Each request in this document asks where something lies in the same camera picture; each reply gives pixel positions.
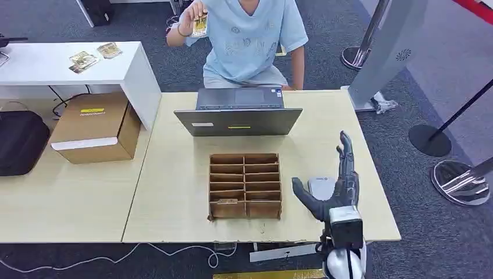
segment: bracelet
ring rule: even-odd
[[[185,36],[185,35],[183,35],[183,34],[180,32],[180,26],[181,26],[181,23],[179,23],[179,24],[178,24],[178,26],[176,27],[176,31],[178,31],[178,34],[179,34],[180,36],[184,37],[184,38],[190,37],[190,35],[191,35],[191,34],[190,34],[190,35],[188,35],[188,36]]]

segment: compartment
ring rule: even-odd
[[[247,201],[280,201],[281,191],[246,192]]]
[[[281,191],[280,182],[247,182],[245,183],[246,191]]]
[[[248,218],[280,218],[281,202],[246,202],[246,215]]]
[[[209,220],[279,218],[278,154],[214,154],[209,161]]]
[[[279,173],[248,173],[245,174],[246,182],[255,181],[279,181]]]
[[[243,182],[211,182],[209,184],[210,191],[225,191],[225,190],[243,190]]]
[[[210,164],[243,164],[243,154],[213,154]]]
[[[243,182],[243,174],[211,173],[210,182]]]
[[[278,173],[279,164],[246,164],[245,173]]]
[[[210,191],[209,201],[211,202],[231,202],[231,201],[221,201],[235,199],[236,201],[245,200],[245,192],[241,190],[226,190],[226,191]]]
[[[209,172],[243,174],[243,164],[212,164]]]
[[[211,202],[210,215],[213,218],[246,218],[245,202],[217,203]]]
[[[266,154],[245,154],[245,164],[274,164],[279,159],[275,153]]]

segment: shorts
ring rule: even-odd
[[[243,82],[228,80],[211,71],[205,70],[203,72],[203,85],[205,88],[281,87],[287,84],[286,78],[274,65]]]

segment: light blue t-shirt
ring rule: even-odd
[[[278,43],[290,52],[308,42],[295,0],[259,0],[252,16],[238,0],[202,2],[208,10],[206,37],[212,43],[204,72],[242,82],[272,65]],[[185,42],[190,46],[195,41]]]

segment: black bag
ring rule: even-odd
[[[41,156],[48,138],[48,127],[34,112],[0,112],[0,176],[28,173]]]

